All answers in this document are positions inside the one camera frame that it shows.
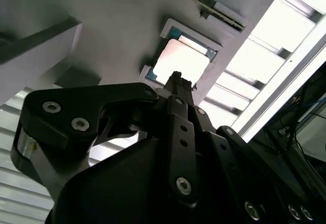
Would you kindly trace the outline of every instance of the bolt head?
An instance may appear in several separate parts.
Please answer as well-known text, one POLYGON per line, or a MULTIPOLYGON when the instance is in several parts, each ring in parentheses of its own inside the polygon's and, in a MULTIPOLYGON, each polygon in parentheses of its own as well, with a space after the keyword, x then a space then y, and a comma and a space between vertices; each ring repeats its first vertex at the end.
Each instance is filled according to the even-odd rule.
POLYGON ((84 118, 75 118, 71 121, 71 126, 76 131, 87 131, 90 128, 90 123, 84 118))
POLYGON ((201 113, 202 115, 206 114, 206 112, 204 110, 202 110, 201 108, 198 108, 198 112, 201 113))
POLYGON ((183 178, 183 177, 179 177, 177 179, 177 188, 178 190, 183 194, 183 195, 189 195, 192 192, 192 186, 190 185, 190 183, 188 182, 187 179, 183 178))
POLYGON ((248 215, 255 221, 259 221, 260 220, 260 216, 259 216, 259 212, 256 209, 256 207, 249 203, 249 202, 245 202, 244 204, 244 208, 246 209, 246 212, 248 213, 248 215))
POLYGON ((232 131, 230 128, 226 128, 225 131, 226 131, 230 136, 233 136, 233 135, 234 135, 233 131, 232 131))
POLYGON ((177 103, 183 104, 182 100, 179 98, 176 98, 175 101, 177 101, 177 103))
POLYGON ((45 102, 42 105, 42 108, 44 109, 45 112, 51 113, 51 114, 55 114, 61 111, 61 107, 58 103, 56 102, 45 102))
POLYGON ((153 93, 152 93, 150 90, 148 90, 148 89, 145 89, 145 93, 146 93, 148 96, 153 96, 153 93))
POLYGON ((305 207, 301 206, 300 209, 301 209, 302 213, 304 214, 304 216, 305 216, 308 220, 313 220, 311 214, 309 213, 309 211, 308 211, 305 207))
POLYGON ((289 212, 291 213, 291 215, 294 217, 294 219, 301 220, 299 213, 293 206, 288 205, 288 209, 289 209, 289 212))

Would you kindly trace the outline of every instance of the blue wire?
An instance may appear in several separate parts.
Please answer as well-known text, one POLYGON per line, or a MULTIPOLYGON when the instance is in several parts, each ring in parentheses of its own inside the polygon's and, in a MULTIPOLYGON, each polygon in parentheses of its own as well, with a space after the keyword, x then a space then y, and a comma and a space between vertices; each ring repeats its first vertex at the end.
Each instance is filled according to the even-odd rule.
POLYGON ((325 102, 325 101, 326 101, 326 97, 319 100, 319 101, 317 101, 317 102, 305 104, 304 106, 313 106, 315 104, 322 103, 322 102, 325 102))

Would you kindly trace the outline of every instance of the black metal bracket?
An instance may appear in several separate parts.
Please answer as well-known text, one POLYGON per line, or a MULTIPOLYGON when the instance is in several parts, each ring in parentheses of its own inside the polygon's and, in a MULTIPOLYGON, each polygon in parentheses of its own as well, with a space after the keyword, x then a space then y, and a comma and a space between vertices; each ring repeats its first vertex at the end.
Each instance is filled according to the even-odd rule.
POLYGON ((11 158, 54 199, 47 223, 312 223, 307 213, 325 223, 232 128, 215 130, 180 72, 164 89, 132 83, 26 97, 11 158), (89 167, 92 146, 138 131, 141 141, 89 167))

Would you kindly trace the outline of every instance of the electrical cable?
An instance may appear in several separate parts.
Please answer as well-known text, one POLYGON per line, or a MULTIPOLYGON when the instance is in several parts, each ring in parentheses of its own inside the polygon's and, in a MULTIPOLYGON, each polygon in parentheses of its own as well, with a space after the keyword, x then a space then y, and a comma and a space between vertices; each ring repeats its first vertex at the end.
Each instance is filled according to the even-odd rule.
POLYGON ((316 101, 316 102, 313 102, 313 103, 304 104, 304 106, 313 106, 315 104, 323 103, 325 101, 326 101, 326 98, 323 98, 323 99, 320 99, 319 101, 316 101))
POLYGON ((289 136, 289 140, 288 140, 287 145, 286 145, 285 152, 290 150, 291 145, 293 143, 294 135, 296 134, 297 121, 300 118, 300 112, 301 112, 301 109, 302 109, 303 101, 305 99, 307 88, 308 88, 308 83, 306 83, 304 85, 303 89, 302 89, 301 98, 300 98, 300 101, 299 101, 299 103, 297 105, 297 110, 296 110, 295 115, 294 115, 294 117, 292 119, 292 123, 290 124, 290 136, 289 136))
POLYGON ((315 113, 310 113, 310 114, 312 114, 312 115, 314 115, 314 116, 317 116, 317 117, 320 117, 320 118, 323 118, 323 119, 325 119, 325 120, 326 120, 326 117, 324 117, 324 116, 321 116, 321 115, 319 115, 319 114, 315 114, 315 113))

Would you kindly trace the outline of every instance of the mounting hole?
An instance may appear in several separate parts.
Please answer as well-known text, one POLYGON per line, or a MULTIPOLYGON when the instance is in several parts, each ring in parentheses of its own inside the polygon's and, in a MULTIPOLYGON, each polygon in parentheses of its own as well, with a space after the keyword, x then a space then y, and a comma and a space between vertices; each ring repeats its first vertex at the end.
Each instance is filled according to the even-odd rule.
POLYGON ((224 144, 220 145, 223 150, 227 150, 226 146, 224 144))
POLYGON ((185 126, 180 126, 181 130, 188 131, 188 129, 185 126))
POLYGON ((188 143, 185 140, 180 140, 181 145, 188 147, 188 143))
POLYGON ((183 104, 183 102, 180 98, 176 98, 175 101, 177 101, 177 103, 183 104))
POLYGON ((235 169, 235 166, 233 163, 229 163, 229 166, 232 168, 232 169, 235 169))

